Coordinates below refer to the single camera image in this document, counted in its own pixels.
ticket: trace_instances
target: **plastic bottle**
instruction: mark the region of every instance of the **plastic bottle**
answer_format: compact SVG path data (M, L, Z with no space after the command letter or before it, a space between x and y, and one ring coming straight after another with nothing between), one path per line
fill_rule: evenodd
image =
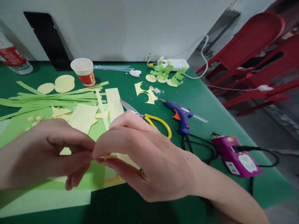
M0 31L0 61L13 72L25 75L33 71L32 65Z

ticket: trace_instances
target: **red label on cup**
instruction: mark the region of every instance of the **red label on cup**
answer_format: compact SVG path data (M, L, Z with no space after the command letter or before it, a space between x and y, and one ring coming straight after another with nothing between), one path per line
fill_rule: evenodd
M86 76L80 76L80 75L77 75L79 77L79 79L81 80L81 82L85 85L90 85L90 84L93 84L94 81L95 81L95 78L94 78L94 73L92 72L91 74L89 75L86 75Z

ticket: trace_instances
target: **blue glue gun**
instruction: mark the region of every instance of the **blue glue gun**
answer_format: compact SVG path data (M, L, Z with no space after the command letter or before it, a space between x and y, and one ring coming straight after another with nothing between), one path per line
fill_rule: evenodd
M189 118L193 117L194 113L176 102L162 99L160 99L160 101L164 103L164 105L168 109L175 112L173 118L176 119L179 123L178 134L182 136L187 136L190 132Z

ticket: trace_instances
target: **red plastic chair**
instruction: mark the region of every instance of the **red plastic chair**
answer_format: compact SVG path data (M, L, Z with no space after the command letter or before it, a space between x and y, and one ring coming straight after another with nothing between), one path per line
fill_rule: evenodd
M243 63L257 55L276 40L284 30L285 22L282 17L273 13L260 13L250 18L232 40L211 60L208 65L215 61L220 64L206 76L213 77L224 69L227 73L212 83L216 86L233 75L245 75L251 70L237 70ZM204 70L206 65L200 68L196 74Z
M256 74L248 73L244 78L233 82L224 88L235 88L235 89L255 89L260 85L271 84L271 79L286 72L292 68L299 67L299 35L294 35L280 45L278 45L271 53L266 56L253 70L262 65L264 62L269 60L275 54L282 52L281 58L274 61L272 64L265 67L263 70ZM220 93L223 90L217 90L214 94Z
M262 104L259 104L255 107L249 108L248 110L237 113L236 116L239 117L239 116L251 113L255 110L261 109L263 107L267 107L272 104L282 102L289 98L289 96L285 93L285 91L299 87L299 78L295 79L291 82L288 82L282 86L272 86L272 87L274 89L271 91L267 91L267 92L261 92L259 90L248 91L230 101L227 101L226 103L223 104L223 106L225 108L228 108L230 106L250 100L252 98L261 98L261 99L266 100L266 102L264 102Z

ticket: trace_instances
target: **red bottle label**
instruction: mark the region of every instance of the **red bottle label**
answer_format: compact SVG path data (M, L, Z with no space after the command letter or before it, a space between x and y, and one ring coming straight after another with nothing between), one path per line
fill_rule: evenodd
M91 74L89 75L86 75L86 76L80 76L80 75L77 75L79 77L79 79L81 80L81 82L85 85L90 85L90 84L93 84L94 81L95 81L95 78L94 78L94 73L92 72Z
M0 60L7 66L18 66L27 62L16 47L0 49Z

